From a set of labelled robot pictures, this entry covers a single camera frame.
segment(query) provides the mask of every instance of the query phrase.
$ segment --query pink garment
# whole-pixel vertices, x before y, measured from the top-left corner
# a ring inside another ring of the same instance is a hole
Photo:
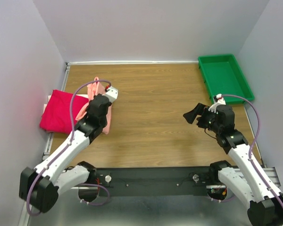
[[[100,82],[95,82],[92,84],[89,84],[87,86],[87,94],[88,94],[88,99],[93,100],[94,96],[97,94],[104,94],[105,93],[105,88]],[[81,120],[85,115],[86,115],[86,108],[88,107],[89,103],[86,103],[79,113],[77,114],[75,120],[79,121]],[[111,123],[111,107],[108,108],[108,113],[107,113],[107,126],[103,129],[103,133],[108,134],[110,130],[110,123]]]

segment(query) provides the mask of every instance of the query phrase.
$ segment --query robotic arm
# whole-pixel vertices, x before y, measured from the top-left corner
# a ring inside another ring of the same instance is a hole
[[[210,165],[212,180],[227,185],[240,199],[247,209],[252,225],[282,225],[283,208],[279,199],[283,203],[283,193],[269,179],[253,154],[249,156],[248,141],[235,129],[235,114],[232,107],[226,105],[219,94],[214,97],[214,104],[211,107],[198,103],[192,111],[183,116],[188,123],[192,124],[197,115],[200,115],[197,118],[198,127],[211,130],[216,134],[218,144],[237,164],[247,183],[226,161]]]
[[[107,125],[106,115],[108,107],[117,99],[118,90],[109,87],[104,95],[94,97],[86,109],[87,114],[75,125],[74,138],[70,143],[71,135],[64,143],[45,161],[34,169],[26,167],[20,176],[19,197],[27,200],[29,189],[33,181],[39,177],[32,193],[30,204],[40,212],[49,211],[56,203],[58,196],[68,189],[96,178],[96,169],[81,162],[72,170],[62,173],[67,165],[85,149]]]

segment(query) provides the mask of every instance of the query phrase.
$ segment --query green plastic bin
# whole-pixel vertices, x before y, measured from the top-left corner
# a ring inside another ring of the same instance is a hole
[[[211,102],[213,96],[233,94],[253,100],[254,95],[248,85],[242,70],[233,54],[200,56],[199,68],[208,89]],[[244,101],[234,97],[225,97],[227,104],[241,104]]]

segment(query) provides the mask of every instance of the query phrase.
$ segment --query gray wall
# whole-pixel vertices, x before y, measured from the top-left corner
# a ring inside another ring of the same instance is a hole
[[[268,0],[34,0],[66,61],[238,54]]]
[[[283,190],[283,0],[271,0],[238,55],[255,95],[262,128],[258,146],[264,162],[276,167]],[[248,109],[257,128],[256,116]]]
[[[64,61],[31,0],[0,0],[0,226],[18,225],[19,176],[42,156],[46,96]]]

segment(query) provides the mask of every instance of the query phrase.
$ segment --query folded red fabric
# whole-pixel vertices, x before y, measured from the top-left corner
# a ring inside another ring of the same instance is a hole
[[[58,132],[70,134],[71,122],[69,106],[72,93],[66,93],[59,90],[53,90],[51,98],[45,108],[40,122],[40,127],[48,132]],[[89,100],[84,97],[76,96],[73,102],[73,117],[75,117],[81,108],[88,103]]]

